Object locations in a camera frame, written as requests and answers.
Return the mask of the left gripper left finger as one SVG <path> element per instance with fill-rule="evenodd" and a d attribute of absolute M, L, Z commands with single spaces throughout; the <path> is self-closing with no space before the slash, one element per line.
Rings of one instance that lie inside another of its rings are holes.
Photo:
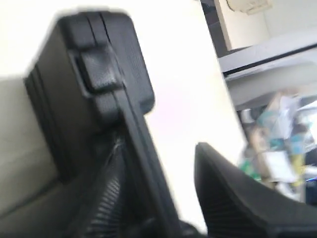
<path fill-rule="evenodd" d="M 96 159 L 69 186 L 59 238 L 179 238 L 183 225 L 149 135 L 89 139 Z"/>

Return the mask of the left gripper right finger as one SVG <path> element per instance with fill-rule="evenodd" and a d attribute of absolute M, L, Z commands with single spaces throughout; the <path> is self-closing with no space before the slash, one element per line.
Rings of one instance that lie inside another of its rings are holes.
<path fill-rule="evenodd" d="M 195 189 L 211 238 L 315 238 L 316 208 L 246 175 L 208 143 L 195 148 Z"/>

